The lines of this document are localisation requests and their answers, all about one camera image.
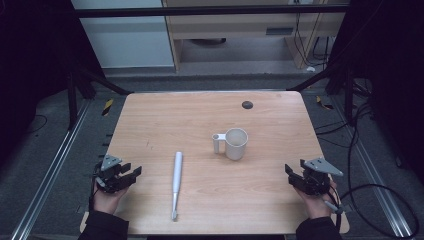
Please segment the person's right hand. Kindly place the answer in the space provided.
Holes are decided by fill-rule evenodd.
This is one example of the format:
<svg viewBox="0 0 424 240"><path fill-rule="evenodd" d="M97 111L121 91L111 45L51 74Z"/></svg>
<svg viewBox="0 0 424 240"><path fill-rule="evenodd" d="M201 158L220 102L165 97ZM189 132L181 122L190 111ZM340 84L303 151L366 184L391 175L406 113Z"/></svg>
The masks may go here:
<svg viewBox="0 0 424 240"><path fill-rule="evenodd" d="M327 203L334 203L332 196L334 195L334 189L337 187L337 185L333 181L331 181L330 184L332 186L330 193L320 196L307 195L299 189L295 188L296 193L300 196L304 203L309 219L330 217L333 214L333 210L327 205Z"/></svg>

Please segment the person's left hand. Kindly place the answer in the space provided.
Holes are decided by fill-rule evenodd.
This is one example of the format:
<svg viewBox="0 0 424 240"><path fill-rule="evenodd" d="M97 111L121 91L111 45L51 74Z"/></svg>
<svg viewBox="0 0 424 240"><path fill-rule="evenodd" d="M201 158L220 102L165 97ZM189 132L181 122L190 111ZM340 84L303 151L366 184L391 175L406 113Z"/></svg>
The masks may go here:
<svg viewBox="0 0 424 240"><path fill-rule="evenodd" d="M128 189L122 189L115 193L107 193L99 190L97 185L94 185L93 194L93 209L95 211L113 215L118 208L121 198L127 193Z"/></svg>

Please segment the yellow black striped tape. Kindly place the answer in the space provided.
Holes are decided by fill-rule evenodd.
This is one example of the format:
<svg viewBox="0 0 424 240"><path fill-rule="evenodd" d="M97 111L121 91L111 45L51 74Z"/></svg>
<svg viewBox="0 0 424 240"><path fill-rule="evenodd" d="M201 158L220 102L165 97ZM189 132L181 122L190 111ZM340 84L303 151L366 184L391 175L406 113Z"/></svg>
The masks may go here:
<svg viewBox="0 0 424 240"><path fill-rule="evenodd" d="M322 98L321 96L316 97L316 102L318 105L320 105L324 109L327 109L327 110L334 109L333 105L329 103L326 99Z"/></svg>
<svg viewBox="0 0 424 240"><path fill-rule="evenodd" d="M112 106L112 104L113 104L113 99L111 98L111 99L108 99L107 101L106 101L106 103L105 103L105 105L104 105L104 108L103 108L103 110L102 110L102 113L101 113L101 115L102 116L107 116L108 115L108 113L109 113L109 111L110 111L110 109L111 109L111 106Z"/></svg>

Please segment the white cabinet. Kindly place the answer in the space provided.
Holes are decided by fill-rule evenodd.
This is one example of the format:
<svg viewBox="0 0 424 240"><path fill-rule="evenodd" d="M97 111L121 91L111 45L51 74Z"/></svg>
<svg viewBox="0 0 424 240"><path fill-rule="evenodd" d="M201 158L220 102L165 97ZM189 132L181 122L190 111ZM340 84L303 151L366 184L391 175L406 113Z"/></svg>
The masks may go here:
<svg viewBox="0 0 424 240"><path fill-rule="evenodd" d="M71 0L76 10L161 7L161 0ZM165 18L81 18L103 69L173 67Z"/></svg>

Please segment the white cup with handle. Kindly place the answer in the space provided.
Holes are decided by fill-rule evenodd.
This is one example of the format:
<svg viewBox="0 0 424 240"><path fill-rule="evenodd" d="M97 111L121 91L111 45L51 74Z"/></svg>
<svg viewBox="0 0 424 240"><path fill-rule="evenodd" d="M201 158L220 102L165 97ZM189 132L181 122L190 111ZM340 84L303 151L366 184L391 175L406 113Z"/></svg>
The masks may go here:
<svg viewBox="0 0 424 240"><path fill-rule="evenodd" d="M248 134L244 129L231 128L223 134L212 136L214 153L220 153L220 144L225 144L225 156L233 161L240 160L244 154L248 143Z"/></svg>

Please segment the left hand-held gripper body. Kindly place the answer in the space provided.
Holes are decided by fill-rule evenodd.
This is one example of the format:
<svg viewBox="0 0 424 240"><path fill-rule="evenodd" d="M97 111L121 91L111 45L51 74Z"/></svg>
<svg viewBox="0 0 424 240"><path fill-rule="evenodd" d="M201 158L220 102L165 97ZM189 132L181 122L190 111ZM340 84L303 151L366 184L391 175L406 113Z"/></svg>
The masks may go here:
<svg viewBox="0 0 424 240"><path fill-rule="evenodd" d="M131 183L125 183L122 180L126 172L120 172L121 165L122 160L111 155L105 155L103 160L96 165L94 180L102 191L115 193L131 185Z"/></svg>

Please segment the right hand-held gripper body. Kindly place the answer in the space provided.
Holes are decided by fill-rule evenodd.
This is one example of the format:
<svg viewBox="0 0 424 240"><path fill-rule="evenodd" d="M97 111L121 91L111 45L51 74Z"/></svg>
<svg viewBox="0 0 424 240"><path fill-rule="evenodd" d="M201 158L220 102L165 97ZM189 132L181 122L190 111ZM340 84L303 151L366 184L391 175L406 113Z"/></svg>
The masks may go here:
<svg viewBox="0 0 424 240"><path fill-rule="evenodd" d="M300 160L301 175L288 176L288 183L307 195L319 196L329 192L330 176L343 176L343 172L329 163L324 157Z"/></svg>

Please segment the black horizontal bar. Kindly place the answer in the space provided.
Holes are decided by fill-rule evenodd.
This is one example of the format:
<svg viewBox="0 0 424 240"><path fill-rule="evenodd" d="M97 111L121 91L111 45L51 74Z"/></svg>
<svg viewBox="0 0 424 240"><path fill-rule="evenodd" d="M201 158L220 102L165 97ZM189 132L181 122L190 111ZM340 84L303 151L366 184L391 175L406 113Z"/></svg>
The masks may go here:
<svg viewBox="0 0 424 240"><path fill-rule="evenodd" d="M340 13L349 9L349 4L309 5L241 5L241 6L198 6L157 7L121 9L77 9L79 18L103 17L156 17L156 16L202 16L202 15L246 15L246 14L297 14L297 13Z"/></svg>

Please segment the black metal stand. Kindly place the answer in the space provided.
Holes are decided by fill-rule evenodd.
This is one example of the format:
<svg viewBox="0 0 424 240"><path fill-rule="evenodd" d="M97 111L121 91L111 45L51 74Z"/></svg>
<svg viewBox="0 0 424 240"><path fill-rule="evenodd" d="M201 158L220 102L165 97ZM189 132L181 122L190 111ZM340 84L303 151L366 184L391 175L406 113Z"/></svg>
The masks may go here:
<svg viewBox="0 0 424 240"><path fill-rule="evenodd" d="M119 95L129 95L131 91L125 90L118 85L108 81L105 77L90 72L89 70L77 67L71 70L67 75L68 109L69 109L69 127L73 129L78 120L77 94L79 91L84 99L93 99L96 91L91 82L94 81L106 87Z"/></svg>
<svg viewBox="0 0 424 240"><path fill-rule="evenodd" d="M307 87L317 83L318 81L328 78L329 81L325 87L325 91L334 95L341 89L344 90L344 116L349 125L353 125L353 86L354 77L352 70L348 66L328 66L325 70L315 74L303 83L288 88L288 91L301 92Z"/></svg>

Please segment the white toothbrush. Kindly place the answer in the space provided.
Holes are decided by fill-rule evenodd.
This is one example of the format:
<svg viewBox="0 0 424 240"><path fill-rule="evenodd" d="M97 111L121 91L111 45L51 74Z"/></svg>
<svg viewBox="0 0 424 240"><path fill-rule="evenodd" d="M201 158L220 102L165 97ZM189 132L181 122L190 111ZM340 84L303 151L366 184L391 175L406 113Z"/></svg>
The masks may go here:
<svg viewBox="0 0 424 240"><path fill-rule="evenodd" d="M172 199L172 215L171 219L175 221L177 219L177 204L178 204L178 196L181 184L181 174L182 174L182 162L183 162L183 154L181 152L175 153L174 158L174 170L173 170L173 199Z"/></svg>

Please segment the aluminium rail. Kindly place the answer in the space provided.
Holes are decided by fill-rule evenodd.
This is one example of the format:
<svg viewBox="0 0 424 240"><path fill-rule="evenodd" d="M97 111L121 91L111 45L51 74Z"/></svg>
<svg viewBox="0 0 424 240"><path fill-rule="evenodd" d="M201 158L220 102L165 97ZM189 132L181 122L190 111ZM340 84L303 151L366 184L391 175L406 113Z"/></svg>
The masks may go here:
<svg viewBox="0 0 424 240"><path fill-rule="evenodd" d="M340 100L333 99L334 107L337 113L340 115L342 120L348 124L345 119L342 103ZM361 105L353 115L353 126L347 128L347 133L351 137L351 142L348 149L348 170L347 170L347 183L348 191L345 194L345 197L349 197L352 209L356 214L371 228L379 232L386 237L390 237L396 240L415 240L417 231L419 230L419 221L417 220L413 209L409 203L395 190L389 188L383 178L377 171L376 166L372 163L371 158L364 147L362 141L359 138L359 132L357 129L358 117L361 115L362 110L366 110L368 105ZM362 169L367 176L368 183L362 184L353 187L351 183L351 160L352 155L356 156L356 160L361 164ZM376 224L372 223L366 216L365 210L358 207L358 203L355 200L354 193L363 189L371 189L374 192L376 199L378 200L381 211L384 213L386 220L388 221L391 231L385 232L383 229L379 228ZM410 215L415 221L415 229L411 229L405 216L403 215L401 208L398 203L403 204L409 211Z"/></svg>
<svg viewBox="0 0 424 240"><path fill-rule="evenodd" d="M38 216L56 182L61 168L68 157L73 143L80 131L90 108L91 100L83 100L80 109L77 112L77 119L74 125L66 132L47 172L45 173L36 193L34 194L25 214L14 229L10 240L27 240L30 232L38 219Z"/></svg>

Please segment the wooden desk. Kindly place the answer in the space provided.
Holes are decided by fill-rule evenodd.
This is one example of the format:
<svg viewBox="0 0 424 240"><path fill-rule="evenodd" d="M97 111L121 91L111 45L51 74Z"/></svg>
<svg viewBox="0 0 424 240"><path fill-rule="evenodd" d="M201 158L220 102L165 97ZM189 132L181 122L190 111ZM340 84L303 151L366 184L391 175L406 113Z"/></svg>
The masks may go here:
<svg viewBox="0 0 424 240"><path fill-rule="evenodd" d="M206 7L242 5L330 5L347 4L349 0L161 0L165 7ZM287 13L241 15L189 15L166 18L170 38L188 39L239 37L282 37L295 65L303 68L315 41L335 37L345 14Z"/></svg>

